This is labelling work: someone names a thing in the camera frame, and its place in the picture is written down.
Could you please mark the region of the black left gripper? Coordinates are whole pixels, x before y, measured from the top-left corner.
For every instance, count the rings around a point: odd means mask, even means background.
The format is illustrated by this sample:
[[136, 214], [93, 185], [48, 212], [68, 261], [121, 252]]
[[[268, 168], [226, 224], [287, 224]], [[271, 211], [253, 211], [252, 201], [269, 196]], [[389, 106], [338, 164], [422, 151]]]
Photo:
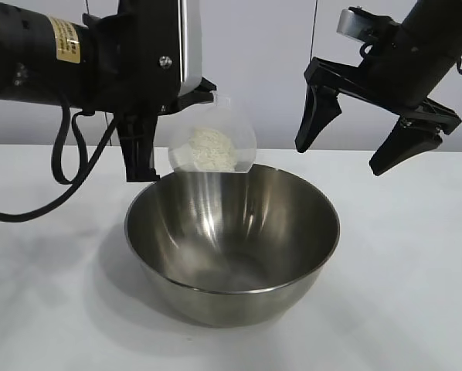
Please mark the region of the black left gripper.
[[114, 115], [128, 182], [159, 179], [153, 151], [163, 107], [175, 100], [174, 114], [214, 102], [217, 86], [205, 77], [195, 94], [177, 98], [178, 16], [176, 1], [121, 1], [114, 15], [82, 17], [97, 48], [97, 86], [90, 103]]

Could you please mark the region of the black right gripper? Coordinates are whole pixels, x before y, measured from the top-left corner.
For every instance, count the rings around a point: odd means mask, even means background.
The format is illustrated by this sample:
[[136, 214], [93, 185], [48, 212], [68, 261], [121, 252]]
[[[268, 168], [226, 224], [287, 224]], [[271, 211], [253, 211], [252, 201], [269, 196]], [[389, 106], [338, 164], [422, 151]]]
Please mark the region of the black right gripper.
[[401, 162], [437, 149], [440, 130], [452, 133], [461, 123], [450, 108], [429, 98], [430, 92], [460, 60], [459, 36], [418, 43], [409, 36], [365, 42], [357, 66], [315, 57], [305, 70], [307, 93], [296, 149], [305, 153], [318, 135], [341, 114], [338, 95], [373, 104], [399, 116], [369, 161], [375, 176]]

